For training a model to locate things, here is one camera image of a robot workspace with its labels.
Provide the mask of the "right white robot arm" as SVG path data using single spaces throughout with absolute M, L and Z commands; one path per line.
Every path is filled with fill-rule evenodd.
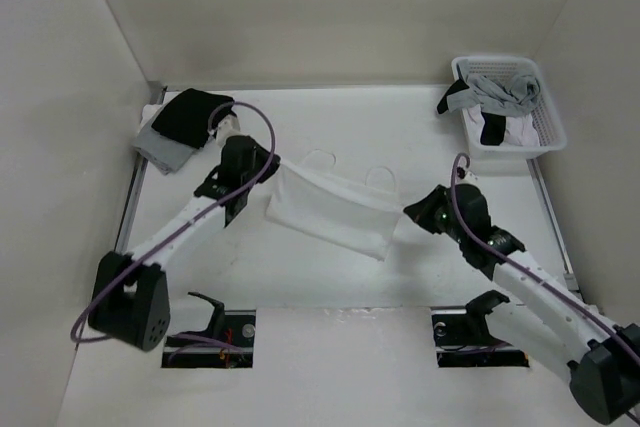
M 445 234 L 465 261 L 498 285 L 467 305 L 464 331 L 492 337 L 532 356 L 565 382 L 593 421 L 610 425 L 639 403 L 639 327 L 591 309 L 543 269 L 525 245 L 492 222 L 478 187 L 437 186 L 404 214 Z

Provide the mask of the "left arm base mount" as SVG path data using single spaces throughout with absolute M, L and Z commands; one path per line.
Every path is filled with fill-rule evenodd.
M 256 311 L 229 310 L 222 301 L 191 291 L 171 308 L 161 367 L 250 369 L 256 327 Z

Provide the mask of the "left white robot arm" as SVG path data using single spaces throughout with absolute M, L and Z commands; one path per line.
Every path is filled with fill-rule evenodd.
M 223 231 L 246 207 L 251 189 L 269 180 L 280 166 L 274 148 L 252 137 L 233 135 L 221 149 L 220 163 L 195 189 L 187 205 L 159 231 L 128 252 L 107 252 L 99 261 L 92 299 L 83 321 L 101 335 L 141 351 L 163 339 L 202 345 L 231 346 L 224 334 L 224 304 L 190 291 L 209 302 L 211 311 L 197 313 L 190 328 L 170 325 L 170 286 L 178 282 L 189 251 Z

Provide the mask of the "white tank top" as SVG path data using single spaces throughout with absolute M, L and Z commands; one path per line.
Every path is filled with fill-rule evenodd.
M 402 214 L 395 173 L 370 168 L 362 182 L 334 174 L 334 165 L 283 159 L 266 210 L 270 221 L 383 261 Z

